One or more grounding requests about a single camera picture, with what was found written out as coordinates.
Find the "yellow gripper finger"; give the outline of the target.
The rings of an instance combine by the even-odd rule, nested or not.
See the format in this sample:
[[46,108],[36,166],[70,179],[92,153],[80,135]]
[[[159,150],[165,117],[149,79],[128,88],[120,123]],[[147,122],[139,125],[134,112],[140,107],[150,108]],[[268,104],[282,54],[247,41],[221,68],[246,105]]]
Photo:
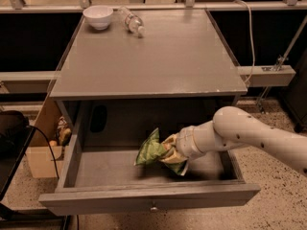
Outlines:
[[187,158],[176,149],[169,149],[166,154],[160,158],[160,161],[166,164],[177,164],[186,160]]
[[171,150],[171,149],[176,149],[177,148],[177,135],[172,134],[169,137],[167,137],[161,145],[165,150]]

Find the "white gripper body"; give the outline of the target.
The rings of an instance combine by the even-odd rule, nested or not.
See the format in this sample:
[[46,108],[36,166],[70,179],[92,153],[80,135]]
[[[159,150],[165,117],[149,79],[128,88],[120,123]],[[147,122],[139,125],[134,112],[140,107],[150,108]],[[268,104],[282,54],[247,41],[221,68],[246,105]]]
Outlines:
[[177,151],[188,160],[195,160],[206,155],[206,125],[188,126],[177,134]]

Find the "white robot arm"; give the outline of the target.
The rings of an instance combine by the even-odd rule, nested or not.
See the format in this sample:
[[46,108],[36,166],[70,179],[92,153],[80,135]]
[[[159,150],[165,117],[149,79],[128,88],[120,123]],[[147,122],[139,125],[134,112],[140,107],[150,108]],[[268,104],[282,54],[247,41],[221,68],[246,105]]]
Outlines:
[[268,126],[246,111],[226,106],[209,122],[188,126],[172,134],[162,146],[174,148],[176,162],[191,161],[210,151],[225,151],[253,146],[307,176],[307,137]]

